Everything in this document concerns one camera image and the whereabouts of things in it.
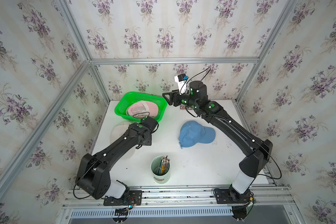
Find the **pink baseball cap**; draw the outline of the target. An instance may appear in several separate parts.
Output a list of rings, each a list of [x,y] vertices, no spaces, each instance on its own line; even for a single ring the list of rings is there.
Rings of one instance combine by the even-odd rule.
[[[150,101],[138,101],[133,103],[126,110],[128,116],[141,119],[145,116],[156,117],[159,113],[159,108],[156,103]]]

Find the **light blue baseball cap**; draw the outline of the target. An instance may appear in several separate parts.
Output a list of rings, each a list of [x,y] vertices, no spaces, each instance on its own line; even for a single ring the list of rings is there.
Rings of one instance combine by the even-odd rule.
[[[200,123],[190,120],[184,123],[178,137],[181,148],[192,147],[198,143],[210,144],[216,138],[213,128],[202,126]]]

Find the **white baseball cap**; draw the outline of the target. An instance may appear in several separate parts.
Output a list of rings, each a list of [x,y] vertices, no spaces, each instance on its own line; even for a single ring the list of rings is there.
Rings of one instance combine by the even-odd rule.
[[[110,133],[110,143],[114,143],[119,137],[121,137],[131,124],[132,122],[130,121],[123,121],[120,122],[118,125],[116,125]],[[134,152],[135,148],[130,149],[121,157],[121,159],[122,160],[130,159],[134,155]]]

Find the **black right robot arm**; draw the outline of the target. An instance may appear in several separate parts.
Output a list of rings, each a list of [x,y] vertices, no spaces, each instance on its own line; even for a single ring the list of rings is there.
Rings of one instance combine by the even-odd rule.
[[[163,93],[169,105],[184,105],[194,110],[198,117],[212,124],[229,137],[244,153],[245,158],[239,163],[240,171],[230,186],[230,191],[244,195],[260,171],[269,161],[273,144],[256,137],[236,122],[218,103],[208,99],[207,86],[201,81],[189,84],[189,90]]]

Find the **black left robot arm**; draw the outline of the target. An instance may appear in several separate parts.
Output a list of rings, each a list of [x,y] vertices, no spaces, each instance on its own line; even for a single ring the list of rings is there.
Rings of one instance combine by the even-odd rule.
[[[75,186],[84,190],[94,199],[103,197],[122,198],[128,187],[120,182],[113,182],[110,171],[116,162],[130,149],[152,145],[152,134],[157,131],[159,123],[147,116],[141,122],[130,124],[111,145],[94,155],[86,154],[81,159]]]

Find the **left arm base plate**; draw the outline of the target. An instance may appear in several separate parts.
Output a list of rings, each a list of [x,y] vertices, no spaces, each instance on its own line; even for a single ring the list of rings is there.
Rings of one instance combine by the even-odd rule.
[[[130,190],[125,192],[121,198],[117,199],[114,197],[105,197],[104,206],[128,206],[133,207],[136,205],[141,205],[142,202],[142,193],[141,190]]]

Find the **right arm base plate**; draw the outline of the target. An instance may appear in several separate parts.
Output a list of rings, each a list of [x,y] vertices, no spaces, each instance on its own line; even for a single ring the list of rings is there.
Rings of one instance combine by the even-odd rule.
[[[228,189],[215,188],[213,195],[218,204],[249,204],[253,200],[253,193],[249,189],[240,194],[232,186]]]

